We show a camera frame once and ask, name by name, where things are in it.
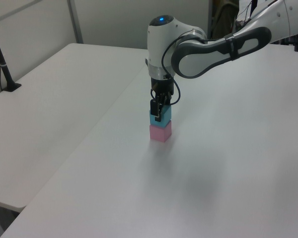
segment black pole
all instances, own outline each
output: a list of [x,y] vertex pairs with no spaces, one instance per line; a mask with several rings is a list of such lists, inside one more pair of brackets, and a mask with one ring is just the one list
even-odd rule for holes
[[6,62],[4,60],[1,49],[0,49],[0,67],[3,71],[3,74],[6,79],[6,88],[4,88],[3,91],[13,92],[15,89],[19,88],[21,86],[21,84],[15,83],[12,80],[11,74],[10,74],[8,66],[6,65]]
[[252,15],[252,13],[256,7],[257,7],[257,0],[252,0],[252,6],[250,8],[250,16]]

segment black cable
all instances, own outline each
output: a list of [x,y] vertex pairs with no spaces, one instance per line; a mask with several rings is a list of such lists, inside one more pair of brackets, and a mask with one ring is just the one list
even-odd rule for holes
[[150,95],[151,95],[152,99],[155,99],[154,96],[153,96],[153,94],[152,94],[152,92],[153,92],[153,90],[151,89],[150,90]]
[[247,18],[247,12],[248,12],[248,9],[249,9],[250,4],[247,6],[247,10],[246,10],[246,14],[245,14],[244,22],[246,21],[246,18]]
[[247,7],[244,9],[244,11],[242,11],[242,12],[241,12],[239,15],[237,15],[237,17],[236,17],[236,18],[238,18],[238,17],[239,17],[241,14],[243,14],[243,12],[245,12],[245,11],[246,11]]
[[1,86],[1,66],[0,66],[0,89],[3,91],[2,86]]
[[177,87],[178,89],[178,99],[174,102],[174,103],[171,103],[170,105],[174,105],[176,103],[178,103],[180,101],[180,98],[181,98],[181,91],[180,91],[180,88],[177,84],[177,82],[174,80],[174,78],[171,76],[171,74],[168,72],[168,70],[165,68],[164,66],[164,63],[163,63],[163,60],[164,60],[164,57],[165,57],[165,54],[168,52],[168,50],[170,49],[170,47],[176,43],[178,40],[180,40],[181,38],[183,38],[184,36],[179,36],[177,39],[175,39],[174,41],[172,41],[172,43],[167,47],[167,49],[164,51],[163,55],[162,55],[162,58],[161,58],[161,65],[162,65],[162,68],[164,69],[164,71],[167,73],[167,78],[172,78],[173,80],[173,83],[175,84],[175,86]]

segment white wall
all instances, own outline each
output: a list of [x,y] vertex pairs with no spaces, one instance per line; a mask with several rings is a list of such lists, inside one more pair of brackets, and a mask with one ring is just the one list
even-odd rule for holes
[[85,44],[147,48],[147,27],[172,15],[208,33],[210,0],[74,0]]
[[75,42],[67,0],[43,0],[0,21],[0,47],[14,81]]

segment black stand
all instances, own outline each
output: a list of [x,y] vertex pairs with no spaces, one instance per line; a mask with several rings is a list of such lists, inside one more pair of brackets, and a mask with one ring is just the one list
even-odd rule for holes
[[9,72],[8,66],[6,66],[6,62],[4,60],[1,49],[0,49],[0,67],[6,79],[6,88],[4,88],[3,91],[13,92],[15,89],[19,88],[21,84],[15,83],[12,80],[11,74]]

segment black strap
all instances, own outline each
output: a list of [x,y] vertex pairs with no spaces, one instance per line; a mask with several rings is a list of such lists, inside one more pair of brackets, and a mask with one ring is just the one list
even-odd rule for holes
[[233,36],[233,34],[229,34],[227,36],[224,36],[225,40],[226,40],[226,46],[230,55],[230,59],[231,60],[236,60],[239,58],[238,55],[238,48],[236,45],[236,39]]

